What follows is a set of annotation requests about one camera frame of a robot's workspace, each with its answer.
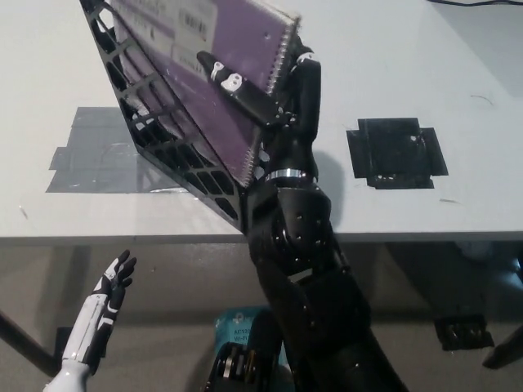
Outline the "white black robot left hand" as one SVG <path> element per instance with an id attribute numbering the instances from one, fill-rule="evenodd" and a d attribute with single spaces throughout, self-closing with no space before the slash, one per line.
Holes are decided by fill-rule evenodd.
<path id="1" fill-rule="evenodd" d="M 126 289 L 132 284 L 136 258 L 128 250 L 116 257 L 101 275 L 75 320 L 63 360 L 73 360 L 96 373 L 105 356 L 114 323 L 122 307 Z"/>

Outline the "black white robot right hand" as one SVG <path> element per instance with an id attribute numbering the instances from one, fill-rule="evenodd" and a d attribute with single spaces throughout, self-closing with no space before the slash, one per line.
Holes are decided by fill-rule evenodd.
<path id="1" fill-rule="evenodd" d="M 208 82 L 227 104 L 261 129 L 261 141 L 269 156 L 263 179 L 316 181 L 318 169 L 312 145 L 320 119 L 321 63 L 301 39 L 291 46 L 290 55 L 291 70 L 279 99 L 269 96 L 209 52 L 200 51 L 197 60 Z"/>

